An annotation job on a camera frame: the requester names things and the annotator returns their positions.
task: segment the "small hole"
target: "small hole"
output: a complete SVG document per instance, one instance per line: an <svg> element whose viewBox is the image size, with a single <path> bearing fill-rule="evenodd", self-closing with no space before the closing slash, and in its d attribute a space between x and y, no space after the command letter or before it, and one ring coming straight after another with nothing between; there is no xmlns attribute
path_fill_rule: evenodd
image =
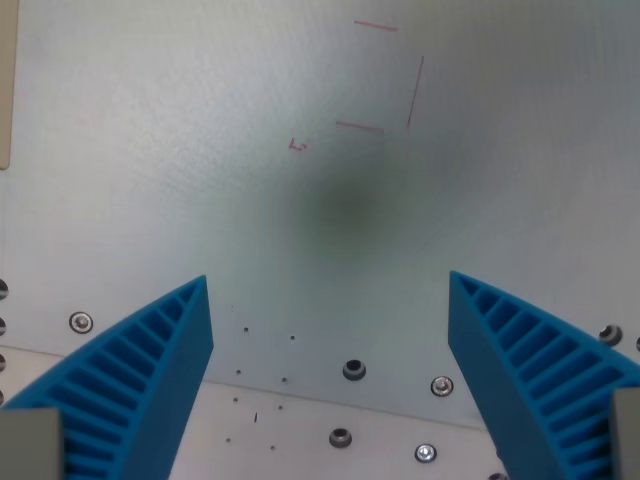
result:
<svg viewBox="0 0 640 480"><path fill-rule="evenodd" d="M367 369L360 360L349 360L342 367L342 375L352 382L362 380L366 374Z"/></svg>
<svg viewBox="0 0 640 480"><path fill-rule="evenodd" d="M4 300L9 296L9 287L7 283L0 278L0 300Z"/></svg>
<svg viewBox="0 0 640 480"><path fill-rule="evenodd" d="M607 325L598 334L598 339L610 347L615 347L622 340L622 329L618 325Z"/></svg>
<svg viewBox="0 0 640 480"><path fill-rule="evenodd" d="M360 370L361 367L362 367L362 362L360 360L349 360L347 362L347 368L352 372L355 372L356 370Z"/></svg>
<svg viewBox="0 0 640 480"><path fill-rule="evenodd" d="M600 338L608 337L613 333L613 327L611 325L607 325L600 331Z"/></svg>

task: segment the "metal plate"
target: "metal plate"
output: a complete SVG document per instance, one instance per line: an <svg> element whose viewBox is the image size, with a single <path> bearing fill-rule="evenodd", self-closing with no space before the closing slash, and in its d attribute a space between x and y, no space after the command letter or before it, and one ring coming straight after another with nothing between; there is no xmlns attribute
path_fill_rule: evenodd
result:
<svg viewBox="0 0 640 480"><path fill-rule="evenodd" d="M7 399L57 361L50 355L1 347L0 354L9 364L0 374L0 390ZM329 445L329 433L338 426L354 437L344 450ZM429 465L413 457L424 442L438 449ZM503 471L486 432L203 383L171 478L486 480Z"/></svg>
<svg viewBox="0 0 640 480"><path fill-rule="evenodd" d="M205 273L209 380L478 426L446 342L457 269L594 334L620 324L634 354L639 15L23 0L0 341L67 354Z"/></svg>

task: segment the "beige panel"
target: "beige panel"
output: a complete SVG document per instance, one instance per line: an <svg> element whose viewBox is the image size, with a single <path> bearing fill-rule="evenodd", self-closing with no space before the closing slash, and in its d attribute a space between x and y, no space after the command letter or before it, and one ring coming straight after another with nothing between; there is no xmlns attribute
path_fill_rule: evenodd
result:
<svg viewBox="0 0 640 480"><path fill-rule="evenodd" d="M0 0L0 170L9 168L18 0Z"/></svg>

